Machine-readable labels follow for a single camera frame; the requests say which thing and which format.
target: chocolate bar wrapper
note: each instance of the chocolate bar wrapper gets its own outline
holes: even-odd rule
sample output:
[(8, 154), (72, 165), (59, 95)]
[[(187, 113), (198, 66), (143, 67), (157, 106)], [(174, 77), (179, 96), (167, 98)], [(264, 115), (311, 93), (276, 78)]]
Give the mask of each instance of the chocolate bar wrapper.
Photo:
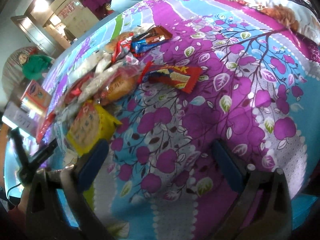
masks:
[(164, 27), (156, 26), (150, 29), (148, 32), (139, 35), (132, 41), (132, 50), (134, 53), (146, 52), (172, 38), (172, 34), (169, 33)]
[(201, 72), (200, 67), (152, 65), (148, 63), (138, 82), (161, 82), (181, 89), (186, 93), (191, 93)]

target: snack pile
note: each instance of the snack pile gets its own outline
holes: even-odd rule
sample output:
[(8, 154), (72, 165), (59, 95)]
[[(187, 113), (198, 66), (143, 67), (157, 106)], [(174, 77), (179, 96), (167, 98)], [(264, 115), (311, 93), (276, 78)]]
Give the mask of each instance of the snack pile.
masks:
[(52, 125), (60, 150), (72, 150), (81, 156), (99, 139), (111, 139), (122, 123), (104, 107), (132, 93), (138, 84), (148, 80), (162, 82), (191, 93), (200, 67), (140, 64), (139, 58), (146, 51), (171, 38), (172, 34), (162, 26), (138, 26), (78, 62), (68, 75), (68, 89), (39, 124), (37, 143)]

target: door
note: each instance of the door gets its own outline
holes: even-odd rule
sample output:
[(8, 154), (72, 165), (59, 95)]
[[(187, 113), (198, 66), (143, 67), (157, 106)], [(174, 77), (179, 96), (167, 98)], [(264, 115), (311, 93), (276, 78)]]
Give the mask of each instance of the door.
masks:
[(11, 20), (48, 56), (58, 58), (64, 51), (64, 48), (58, 42), (50, 37), (41, 26), (33, 23), (29, 17), (15, 16), (11, 17)]

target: white packet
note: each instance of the white packet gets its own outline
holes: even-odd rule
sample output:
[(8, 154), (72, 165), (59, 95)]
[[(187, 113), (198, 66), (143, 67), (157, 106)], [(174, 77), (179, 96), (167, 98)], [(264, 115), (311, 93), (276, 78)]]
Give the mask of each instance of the white packet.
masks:
[(112, 59), (112, 54), (110, 53), (104, 53), (103, 54), (103, 59), (99, 61), (97, 67), (96, 67), (96, 72), (94, 73), (94, 75), (99, 75), (100, 73), (102, 73), (107, 67), (110, 66), (111, 64), (111, 59)]
[(82, 78), (84, 75), (89, 73), (89, 71), (91, 71), (98, 64), (98, 62), (102, 60), (103, 53), (104, 51), (97, 51), (85, 58), (81, 65), (69, 74), (68, 85), (71, 86), (79, 78)]
[(84, 103), (88, 98), (92, 97), (105, 84), (108, 79), (113, 79), (113, 75), (117, 73), (118, 68), (124, 65), (124, 62), (118, 61), (98, 76), (93, 78), (79, 95), (78, 103)]

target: green shirt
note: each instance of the green shirt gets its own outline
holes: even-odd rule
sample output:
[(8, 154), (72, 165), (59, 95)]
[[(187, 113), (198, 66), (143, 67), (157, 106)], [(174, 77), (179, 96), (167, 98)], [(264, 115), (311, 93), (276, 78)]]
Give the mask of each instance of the green shirt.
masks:
[(48, 70), (52, 58), (45, 55), (30, 55), (28, 61), (22, 65), (22, 72), (29, 80), (38, 80), (42, 73)]

